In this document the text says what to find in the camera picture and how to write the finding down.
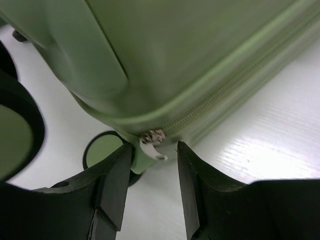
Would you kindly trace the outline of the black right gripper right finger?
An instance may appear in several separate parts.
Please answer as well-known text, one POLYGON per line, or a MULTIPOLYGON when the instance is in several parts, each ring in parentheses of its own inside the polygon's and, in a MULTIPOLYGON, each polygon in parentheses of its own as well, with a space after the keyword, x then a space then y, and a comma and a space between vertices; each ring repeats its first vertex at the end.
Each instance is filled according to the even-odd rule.
POLYGON ((182 141, 177 164, 189 240, 319 239, 318 179, 246 184, 202 160, 182 141))

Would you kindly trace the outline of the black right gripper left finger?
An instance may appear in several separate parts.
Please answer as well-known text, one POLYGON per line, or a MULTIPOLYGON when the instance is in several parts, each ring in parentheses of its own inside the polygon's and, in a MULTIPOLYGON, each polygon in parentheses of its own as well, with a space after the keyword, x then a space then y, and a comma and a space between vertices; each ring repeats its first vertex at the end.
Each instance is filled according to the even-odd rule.
POLYGON ((122 228, 132 146, 52 187, 0 185, 3 240, 114 240, 122 228))

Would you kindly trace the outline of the green hard-shell suitcase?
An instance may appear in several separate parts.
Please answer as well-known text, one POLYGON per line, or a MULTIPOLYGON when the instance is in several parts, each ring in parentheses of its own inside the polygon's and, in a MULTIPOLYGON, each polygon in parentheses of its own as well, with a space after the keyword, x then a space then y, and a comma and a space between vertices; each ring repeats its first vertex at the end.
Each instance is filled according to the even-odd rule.
POLYGON ((320 31, 317 0, 3 0, 0 17, 135 146, 136 175, 208 134, 320 31))

